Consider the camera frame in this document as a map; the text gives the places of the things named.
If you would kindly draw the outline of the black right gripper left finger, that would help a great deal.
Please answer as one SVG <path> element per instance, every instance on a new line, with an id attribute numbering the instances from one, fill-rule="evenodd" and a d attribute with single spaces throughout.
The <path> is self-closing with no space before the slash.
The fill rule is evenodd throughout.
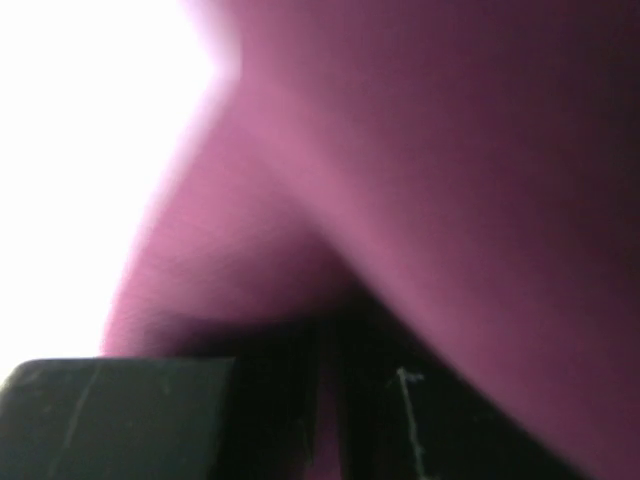
<path id="1" fill-rule="evenodd" d="M 1 389 L 5 479 L 300 479 L 311 364 L 243 358 L 49 359 Z"/>

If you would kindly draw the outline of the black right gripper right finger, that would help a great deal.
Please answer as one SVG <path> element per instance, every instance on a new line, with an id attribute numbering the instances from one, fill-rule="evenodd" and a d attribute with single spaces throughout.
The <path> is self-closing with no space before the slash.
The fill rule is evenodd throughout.
<path id="1" fill-rule="evenodd" d="M 351 319 L 336 336 L 345 478 L 581 478 L 398 330 Z"/>

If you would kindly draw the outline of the purple cloth mat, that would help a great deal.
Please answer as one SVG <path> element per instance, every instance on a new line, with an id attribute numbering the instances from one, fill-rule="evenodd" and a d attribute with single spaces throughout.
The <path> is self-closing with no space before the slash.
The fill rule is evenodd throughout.
<path id="1" fill-rule="evenodd" d="M 205 110 L 112 310 L 175 354 L 364 284 L 595 479 L 639 474 L 639 5 L 228 1 Z"/>

